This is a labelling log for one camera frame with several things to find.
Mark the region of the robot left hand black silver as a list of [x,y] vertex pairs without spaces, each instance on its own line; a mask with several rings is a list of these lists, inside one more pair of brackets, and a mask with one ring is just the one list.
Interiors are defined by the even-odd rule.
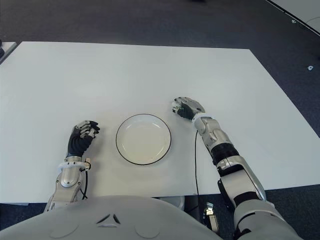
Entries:
[[84,120],[75,125],[68,140],[66,157],[81,158],[99,131],[100,128],[95,121]]

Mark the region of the robot right hand black silver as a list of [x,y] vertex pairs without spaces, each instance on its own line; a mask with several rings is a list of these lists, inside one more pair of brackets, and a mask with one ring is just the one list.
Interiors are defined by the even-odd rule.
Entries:
[[189,97],[177,97],[172,102],[172,112],[187,120],[192,120],[198,113],[204,113],[205,109],[196,100]]

